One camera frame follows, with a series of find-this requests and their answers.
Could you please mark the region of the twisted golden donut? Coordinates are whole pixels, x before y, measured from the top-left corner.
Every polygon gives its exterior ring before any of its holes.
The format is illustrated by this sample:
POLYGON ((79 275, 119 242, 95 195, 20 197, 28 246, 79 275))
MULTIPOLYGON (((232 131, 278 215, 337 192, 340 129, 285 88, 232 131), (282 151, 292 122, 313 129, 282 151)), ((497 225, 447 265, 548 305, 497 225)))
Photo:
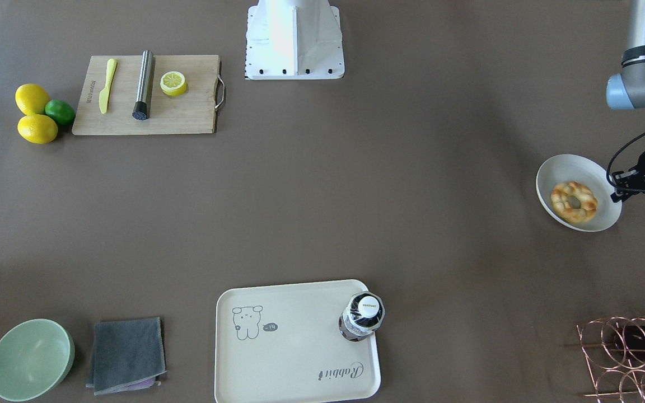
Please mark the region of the twisted golden donut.
POLYGON ((599 202, 593 191, 580 182, 557 183, 550 198, 554 212, 568 223, 589 222, 598 212, 599 202))

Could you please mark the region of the white oval donut plate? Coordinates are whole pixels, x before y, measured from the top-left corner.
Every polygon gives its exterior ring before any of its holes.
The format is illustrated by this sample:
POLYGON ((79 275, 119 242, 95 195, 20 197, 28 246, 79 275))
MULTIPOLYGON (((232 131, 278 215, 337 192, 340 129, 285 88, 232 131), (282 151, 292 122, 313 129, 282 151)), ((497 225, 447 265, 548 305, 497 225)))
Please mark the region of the white oval donut plate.
POLYGON ((622 202, 612 201, 614 187, 606 181, 606 171, 591 159, 575 154, 559 154, 548 158, 537 171, 537 198, 548 214, 562 225, 581 232, 599 232, 616 224, 622 211, 622 202), (569 223, 558 216, 552 207, 551 194, 560 182, 576 181, 589 189, 599 202, 597 214, 588 222, 569 223))

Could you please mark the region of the cream rabbit serving tray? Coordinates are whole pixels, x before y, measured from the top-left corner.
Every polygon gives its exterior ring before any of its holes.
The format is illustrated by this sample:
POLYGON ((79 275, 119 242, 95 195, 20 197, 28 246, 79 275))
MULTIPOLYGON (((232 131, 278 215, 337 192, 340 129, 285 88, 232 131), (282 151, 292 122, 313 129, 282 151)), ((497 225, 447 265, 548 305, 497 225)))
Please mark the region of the cream rabbit serving tray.
POLYGON ((341 316, 356 279, 227 290, 217 301, 218 402, 361 400, 381 385, 376 337, 348 341, 341 316))

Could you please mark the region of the dark drink bottle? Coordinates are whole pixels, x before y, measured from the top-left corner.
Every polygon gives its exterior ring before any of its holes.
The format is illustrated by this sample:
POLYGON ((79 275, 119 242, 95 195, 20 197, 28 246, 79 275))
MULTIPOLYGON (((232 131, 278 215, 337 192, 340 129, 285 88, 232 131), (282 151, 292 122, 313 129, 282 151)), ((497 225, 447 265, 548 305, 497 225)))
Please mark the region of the dark drink bottle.
POLYGON ((369 291, 357 293, 351 296, 339 317, 340 334, 348 341, 363 341, 381 327, 385 316, 386 309, 379 296, 369 291))

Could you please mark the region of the wooden cutting board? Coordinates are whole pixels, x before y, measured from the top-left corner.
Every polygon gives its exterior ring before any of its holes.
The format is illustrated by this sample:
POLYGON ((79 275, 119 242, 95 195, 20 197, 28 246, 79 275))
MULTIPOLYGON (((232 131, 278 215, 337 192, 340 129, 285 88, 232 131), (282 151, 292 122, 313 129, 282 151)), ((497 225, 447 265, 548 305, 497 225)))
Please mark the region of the wooden cutting board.
POLYGON ((150 113, 146 120, 137 120, 135 108, 142 56, 115 55, 117 67, 111 82, 106 113, 100 113, 99 94, 105 86, 109 55, 90 59, 83 83, 73 135, 165 135, 210 134, 217 125, 218 86, 221 57, 217 54, 178 54, 154 56, 151 95, 147 102, 150 113), (178 71, 188 84, 186 92, 168 96, 160 89, 162 74, 178 71))

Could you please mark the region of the half lemon slice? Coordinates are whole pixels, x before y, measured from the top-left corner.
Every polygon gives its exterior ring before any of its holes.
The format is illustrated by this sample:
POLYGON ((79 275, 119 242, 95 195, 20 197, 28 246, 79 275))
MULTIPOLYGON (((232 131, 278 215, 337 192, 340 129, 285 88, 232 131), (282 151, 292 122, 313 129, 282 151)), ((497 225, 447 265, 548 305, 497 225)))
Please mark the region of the half lemon slice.
POLYGON ((187 91, 188 82, 186 76, 178 71, 169 71, 162 74, 160 89, 168 96, 178 96, 187 91))

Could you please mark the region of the steel cylinder muddler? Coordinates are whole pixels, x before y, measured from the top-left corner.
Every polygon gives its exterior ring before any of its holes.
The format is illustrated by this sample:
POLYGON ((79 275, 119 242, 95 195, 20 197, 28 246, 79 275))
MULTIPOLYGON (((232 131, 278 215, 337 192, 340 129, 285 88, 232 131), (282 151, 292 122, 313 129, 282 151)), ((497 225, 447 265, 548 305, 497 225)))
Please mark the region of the steel cylinder muddler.
POLYGON ((155 56, 150 49, 146 49, 142 54, 140 76, 132 111, 132 117, 136 120, 144 121, 149 118, 154 71, 155 56))

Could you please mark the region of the yellow plastic knife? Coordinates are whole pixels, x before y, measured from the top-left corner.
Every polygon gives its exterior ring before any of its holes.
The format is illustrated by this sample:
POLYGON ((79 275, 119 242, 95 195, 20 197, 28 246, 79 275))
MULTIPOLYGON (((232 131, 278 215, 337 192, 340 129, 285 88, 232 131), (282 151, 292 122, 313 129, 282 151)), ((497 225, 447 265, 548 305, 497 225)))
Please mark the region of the yellow plastic knife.
POLYGON ((108 111, 110 90, 111 90, 111 86, 113 83, 113 78, 115 76, 115 71, 117 69, 117 66, 118 66, 117 59, 110 58, 107 60, 104 87, 100 91, 99 97, 98 97, 98 107, 101 114, 105 114, 108 111))

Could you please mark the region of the grey folded cloth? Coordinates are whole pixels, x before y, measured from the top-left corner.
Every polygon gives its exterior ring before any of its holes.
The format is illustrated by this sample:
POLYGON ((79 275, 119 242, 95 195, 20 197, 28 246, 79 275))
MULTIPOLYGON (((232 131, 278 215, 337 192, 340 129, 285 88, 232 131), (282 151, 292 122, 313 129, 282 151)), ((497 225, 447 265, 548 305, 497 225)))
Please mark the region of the grey folded cloth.
POLYGON ((103 321, 95 325, 86 382, 94 395, 149 388, 166 371, 159 317, 103 321))

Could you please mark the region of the green lime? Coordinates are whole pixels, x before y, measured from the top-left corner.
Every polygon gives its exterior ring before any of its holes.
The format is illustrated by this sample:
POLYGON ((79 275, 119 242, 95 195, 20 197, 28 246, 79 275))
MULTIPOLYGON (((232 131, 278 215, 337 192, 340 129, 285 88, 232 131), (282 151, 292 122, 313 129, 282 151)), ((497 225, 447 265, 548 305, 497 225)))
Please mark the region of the green lime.
POLYGON ((75 111, 64 100, 51 99, 44 106, 44 114, 50 117, 57 125, 71 125, 75 120, 75 111))

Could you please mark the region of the yellow lemon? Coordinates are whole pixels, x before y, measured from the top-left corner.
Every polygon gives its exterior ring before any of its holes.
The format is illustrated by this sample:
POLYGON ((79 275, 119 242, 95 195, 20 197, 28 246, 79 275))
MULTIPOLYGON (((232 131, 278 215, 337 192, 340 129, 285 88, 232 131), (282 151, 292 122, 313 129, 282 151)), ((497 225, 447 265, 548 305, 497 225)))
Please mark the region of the yellow lemon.
POLYGON ((58 125, 43 114, 25 115, 18 121, 18 133, 25 140, 35 144, 46 144, 56 139, 58 125))
POLYGON ((15 92, 16 105, 24 115, 44 114, 49 100, 46 89, 35 83, 20 85, 15 92))

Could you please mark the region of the mint green bowl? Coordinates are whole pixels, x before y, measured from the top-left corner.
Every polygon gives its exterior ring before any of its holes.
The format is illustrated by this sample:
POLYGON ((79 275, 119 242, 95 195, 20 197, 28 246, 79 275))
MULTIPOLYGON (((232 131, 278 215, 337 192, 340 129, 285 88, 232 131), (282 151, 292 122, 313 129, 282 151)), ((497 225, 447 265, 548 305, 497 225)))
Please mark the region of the mint green bowl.
POLYGON ((74 361, 74 342, 55 321, 36 318, 0 339, 0 398, 29 401, 61 383, 74 361))

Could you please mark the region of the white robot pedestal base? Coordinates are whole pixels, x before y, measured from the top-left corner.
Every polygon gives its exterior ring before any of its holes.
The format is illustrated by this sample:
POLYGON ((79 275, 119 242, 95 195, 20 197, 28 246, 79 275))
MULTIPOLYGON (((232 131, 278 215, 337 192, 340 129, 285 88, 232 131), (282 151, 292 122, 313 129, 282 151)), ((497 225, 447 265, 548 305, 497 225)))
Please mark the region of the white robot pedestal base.
POLYGON ((322 80, 344 74, 338 7, 328 1, 259 1, 248 8, 246 79, 322 80))

